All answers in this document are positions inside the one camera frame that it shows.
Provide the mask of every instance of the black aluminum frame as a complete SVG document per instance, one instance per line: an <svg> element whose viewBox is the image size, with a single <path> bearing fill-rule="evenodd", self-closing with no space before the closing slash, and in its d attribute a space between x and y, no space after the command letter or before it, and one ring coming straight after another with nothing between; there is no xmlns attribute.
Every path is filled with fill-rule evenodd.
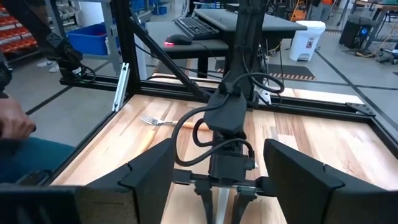
<svg viewBox="0 0 398 224"><path fill-rule="evenodd" d="M123 61L130 63L130 74L127 82L126 98L127 103L134 95L149 95L163 98L171 98L177 100L197 101L206 103L203 99L192 94L187 87L174 83L164 83L149 80L140 80L138 72L138 64L136 59L136 48L133 37L132 27L129 25L130 17L129 8L126 7L128 0L113 1L116 7L116 23L118 27L118 35L120 40L121 53ZM97 84L76 82L80 87L97 88L102 90L116 90L117 78L99 77ZM203 88L213 93L215 88ZM306 100L299 98L291 98L282 96L282 102L279 106L259 105L255 110L271 111L275 113L287 113L294 115L313 116L326 119L337 119L342 121L352 121L365 123L374 131L376 136L386 145L396 159L398 159L398 140L380 123L374 114L369 115L362 113L355 107L347 103L330 103L317 100ZM278 105L280 98L271 96L273 105ZM87 144L101 131L102 128L111 120L115 113L110 113L95 129L87 135L84 140L77 146L75 152L67 159L67 161L54 173L53 177L47 180L47 184L51 183L64 168L87 146Z"/></svg>

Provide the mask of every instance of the person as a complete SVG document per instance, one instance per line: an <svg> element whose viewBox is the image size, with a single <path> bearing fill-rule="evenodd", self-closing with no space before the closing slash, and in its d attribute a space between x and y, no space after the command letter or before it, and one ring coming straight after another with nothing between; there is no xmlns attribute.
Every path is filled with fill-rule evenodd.
<svg viewBox="0 0 398 224"><path fill-rule="evenodd" d="M309 19L326 23L332 9L333 0L312 0Z"/></svg>
<svg viewBox="0 0 398 224"><path fill-rule="evenodd" d="M44 23L46 24L49 23L49 15L47 13L47 8L45 6L44 0L25 0L25 1ZM45 46L42 46L42 44L40 43L38 43L38 46L40 51L43 51L42 49L45 48ZM50 67L49 70L50 73L57 72L60 70L58 63L55 60L52 60L51 58L46 58L43 62L38 63L37 66L39 68Z"/></svg>
<svg viewBox="0 0 398 224"><path fill-rule="evenodd" d="M34 172L51 175L74 151L72 146L29 137L34 129L18 101L0 89L0 184L16 183Z"/></svg>

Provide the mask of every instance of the gray floor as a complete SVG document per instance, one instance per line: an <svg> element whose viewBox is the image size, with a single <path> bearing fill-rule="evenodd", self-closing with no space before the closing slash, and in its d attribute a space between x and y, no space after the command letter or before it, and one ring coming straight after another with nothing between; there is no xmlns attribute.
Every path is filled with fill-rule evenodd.
<svg viewBox="0 0 398 224"><path fill-rule="evenodd" d="M152 21L171 21L180 14L177 4L163 16L154 16ZM329 29L339 29L335 24L340 18L338 12L328 21ZM284 65L306 66L316 76L316 82L286 80L291 88L328 91L359 96L373 107L377 118L395 136L398 136L398 65L380 64L371 58L358 58L345 52L338 44L339 34L325 33L320 40L321 49L310 62L293 62L289 59L290 41L282 43ZM15 68L14 79L7 87L8 93L21 101L24 110L29 111L66 86L58 82L59 73L49 73L47 68L37 68L36 63ZM148 65L157 65L156 59L146 57ZM98 68L98 75L115 75L110 64L105 61L84 59L83 63ZM271 57L270 63L279 63L279 55ZM193 60L191 67L196 68ZM209 69L214 69L215 60L210 59ZM153 68L148 67L150 75ZM114 93L73 87L46 104L30 116L37 123L35 137L76 146L110 111Z"/></svg>

